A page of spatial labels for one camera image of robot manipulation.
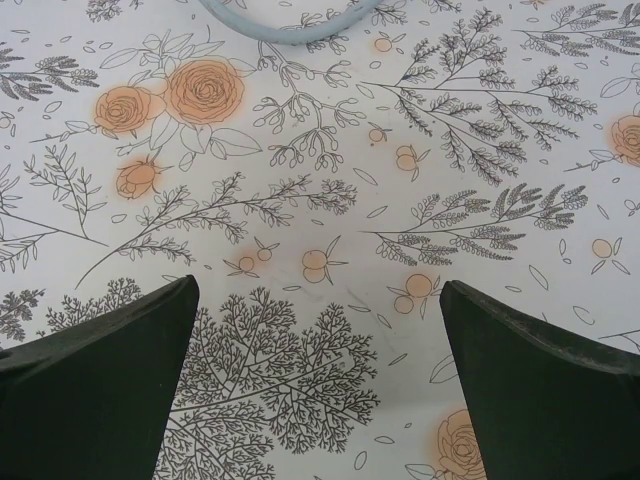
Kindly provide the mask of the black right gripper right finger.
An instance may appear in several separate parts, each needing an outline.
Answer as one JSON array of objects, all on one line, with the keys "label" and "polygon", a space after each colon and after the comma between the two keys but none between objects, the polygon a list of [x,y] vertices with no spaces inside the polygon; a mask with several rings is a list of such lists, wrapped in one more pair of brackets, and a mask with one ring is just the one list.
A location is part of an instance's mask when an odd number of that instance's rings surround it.
[{"label": "black right gripper right finger", "polygon": [[488,480],[640,480],[640,355],[458,280],[440,308]]}]

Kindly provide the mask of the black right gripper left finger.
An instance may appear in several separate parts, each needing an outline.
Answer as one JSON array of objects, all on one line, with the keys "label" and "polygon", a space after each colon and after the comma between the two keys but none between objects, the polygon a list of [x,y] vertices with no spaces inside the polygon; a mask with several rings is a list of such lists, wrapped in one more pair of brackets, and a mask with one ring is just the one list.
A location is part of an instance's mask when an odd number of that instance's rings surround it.
[{"label": "black right gripper left finger", "polygon": [[0,480],[152,480],[199,287],[0,350]]}]

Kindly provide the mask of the floral tablecloth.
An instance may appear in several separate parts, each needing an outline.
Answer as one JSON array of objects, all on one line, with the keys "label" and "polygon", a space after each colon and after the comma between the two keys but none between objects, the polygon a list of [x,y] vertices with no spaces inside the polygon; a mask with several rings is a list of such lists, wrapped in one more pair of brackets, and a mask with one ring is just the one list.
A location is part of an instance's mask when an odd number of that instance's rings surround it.
[{"label": "floral tablecloth", "polygon": [[147,480],[488,480],[447,283],[640,354],[640,0],[0,0],[0,357],[189,275]]}]

